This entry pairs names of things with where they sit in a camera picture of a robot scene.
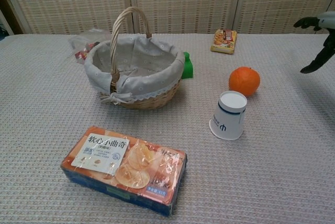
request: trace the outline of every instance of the wicker basket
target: wicker basket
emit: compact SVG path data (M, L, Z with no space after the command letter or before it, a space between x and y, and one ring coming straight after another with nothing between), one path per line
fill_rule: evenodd
M147 21L146 16L144 15L143 11L141 11L137 7L128 7L126 8L116 19L114 25L113 25L113 30L111 34L111 41L110 41L110 59L111 59L111 83L110 83L110 94L105 94L100 92L100 97L101 99L108 98L109 95L112 93L117 93L117 82L119 81L120 78L120 72L117 68L117 63L116 63L116 47L117 47L117 42L118 42L118 34L119 34L119 28L122 24L122 22L126 19L127 15L131 14L132 12L137 12L140 17L142 18L142 21L144 22L144 25L146 27L146 35L147 38L150 39L151 33L150 33L150 28L149 28L149 23ZM134 101L133 103L114 103L126 108L130 109L141 109L141 110L148 110L148 109L156 109L164 106L168 101L172 99L174 94L176 93L180 82L181 82L181 75L176 77L176 80L178 79L178 82L176 82L171 89L168 91L165 91L164 93L161 93L155 97L150 97L142 100L137 100Z

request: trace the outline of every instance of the cardboard box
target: cardboard box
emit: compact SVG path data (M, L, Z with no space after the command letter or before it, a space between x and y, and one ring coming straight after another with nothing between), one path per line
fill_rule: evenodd
M218 29L214 34L210 50L213 52L233 54L235 51L237 32L230 29Z
M92 126L61 163L73 182L170 215L185 152Z

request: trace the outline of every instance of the gray tablecloth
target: gray tablecloth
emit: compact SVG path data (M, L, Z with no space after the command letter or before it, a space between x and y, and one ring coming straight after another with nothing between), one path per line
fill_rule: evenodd
M194 78L155 111L101 104L65 35L0 42L1 223L335 223L335 59L300 74L327 35L154 35L188 51ZM232 70L261 75L244 132L217 139L208 121ZM62 159L96 125L188 154L173 216L69 182Z

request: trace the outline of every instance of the white cup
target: white cup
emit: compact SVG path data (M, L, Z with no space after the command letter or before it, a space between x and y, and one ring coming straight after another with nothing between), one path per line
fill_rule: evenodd
M243 120L247 98L235 91L220 95L213 118L209 121L212 133L225 140L236 140L243 133Z

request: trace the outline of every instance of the small snack package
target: small snack package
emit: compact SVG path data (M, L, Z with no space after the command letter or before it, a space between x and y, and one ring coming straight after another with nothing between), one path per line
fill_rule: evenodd
M183 151L91 126L61 169L75 183L169 216L186 162Z
M235 51L237 32L230 29L218 29L214 34L211 51L233 54Z
M78 63L84 64L87 54L100 42L110 40L111 35L107 30L92 28L69 39L72 54Z

